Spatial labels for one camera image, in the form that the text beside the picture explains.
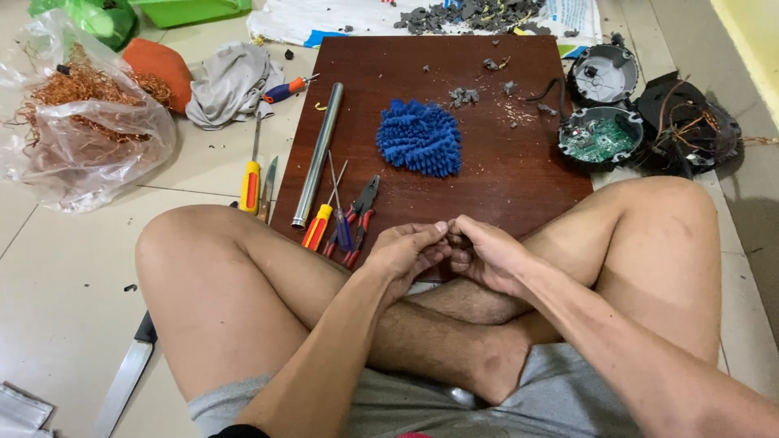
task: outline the bare foot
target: bare foot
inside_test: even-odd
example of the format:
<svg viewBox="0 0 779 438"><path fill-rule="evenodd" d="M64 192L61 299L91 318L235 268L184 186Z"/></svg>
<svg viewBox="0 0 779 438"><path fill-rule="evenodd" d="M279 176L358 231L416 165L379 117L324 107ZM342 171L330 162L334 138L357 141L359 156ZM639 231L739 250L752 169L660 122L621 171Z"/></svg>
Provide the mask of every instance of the bare foot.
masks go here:
<svg viewBox="0 0 779 438"><path fill-rule="evenodd" d="M516 391L533 345L561 340L557 330L538 312L490 327L486 333L471 391L493 406Z"/></svg>

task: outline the orange cushion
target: orange cushion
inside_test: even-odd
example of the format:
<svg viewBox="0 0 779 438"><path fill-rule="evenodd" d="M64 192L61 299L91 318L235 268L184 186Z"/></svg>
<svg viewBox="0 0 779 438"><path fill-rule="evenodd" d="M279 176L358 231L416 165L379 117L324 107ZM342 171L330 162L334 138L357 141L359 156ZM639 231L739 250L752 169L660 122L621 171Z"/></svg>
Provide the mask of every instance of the orange cushion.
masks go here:
<svg viewBox="0 0 779 438"><path fill-rule="evenodd" d="M186 62L175 50L153 41L133 38L122 57L136 73L153 74L171 89L171 109L185 114L192 99L192 74Z"/></svg>

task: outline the gray shorts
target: gray shorts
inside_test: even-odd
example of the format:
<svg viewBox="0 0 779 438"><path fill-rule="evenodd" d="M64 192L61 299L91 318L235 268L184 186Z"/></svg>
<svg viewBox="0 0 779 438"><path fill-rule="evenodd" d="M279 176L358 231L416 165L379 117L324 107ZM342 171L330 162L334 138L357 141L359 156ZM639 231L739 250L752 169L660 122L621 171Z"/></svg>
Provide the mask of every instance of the gray shorts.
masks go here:
<svg viewBox="0 0 779 438"><path fill-rule="evenodd" d="M192 420L204 436L220 432L272 376L230 383L192 400ZM533 347L519 389L494 408L469 407L444 388L364 370L347 436L406 432L434 438L641 436L622 402L568 344Z"/></svg>

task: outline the green circuit board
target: green circuit board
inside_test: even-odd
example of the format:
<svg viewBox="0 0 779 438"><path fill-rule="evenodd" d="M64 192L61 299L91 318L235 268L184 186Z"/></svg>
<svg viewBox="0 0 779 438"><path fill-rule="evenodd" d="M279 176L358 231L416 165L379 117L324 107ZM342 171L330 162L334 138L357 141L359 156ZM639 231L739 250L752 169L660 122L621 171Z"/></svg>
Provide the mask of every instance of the green circuit board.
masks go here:
<svg viewBox="0 0 779 438"><path fill-rule="evenodd" d="M634 143L613 118L592 121L589 129L576 129L563 141L571 157L589 163L611 160L619 152L632 150Z"/></svg>

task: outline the knife blade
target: knife blade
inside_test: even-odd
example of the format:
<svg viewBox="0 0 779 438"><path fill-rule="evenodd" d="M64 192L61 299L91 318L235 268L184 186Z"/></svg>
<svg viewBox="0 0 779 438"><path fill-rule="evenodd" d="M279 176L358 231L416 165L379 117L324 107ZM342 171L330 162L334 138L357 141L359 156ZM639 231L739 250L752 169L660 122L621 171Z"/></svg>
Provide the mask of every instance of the knife blade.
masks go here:
<svg viewBox="0 0 779 438"><path fill-rule="evenodd" d="M276 156L273 161L270 162L268 173L265 175L265 188L263 189L262 199L259 201L259 213L257 217L266 224L268 223L268 216L270 212L270 197L273 195L273 180L276 179L276 164L279 162L279 157Z"/></svg>
<svg viewBox="0 0 779 438"><path fill-rule="evenodd" d="M119 366L119 371L108 389L103 406L100 407L100 412L97 414L97 420L92 428L92 438L109 438L114 432L116 423L122 417L127 401L154 352L155 342L157 342L157 331L154 330L151 316L146 311L125 360Z"/></svg>

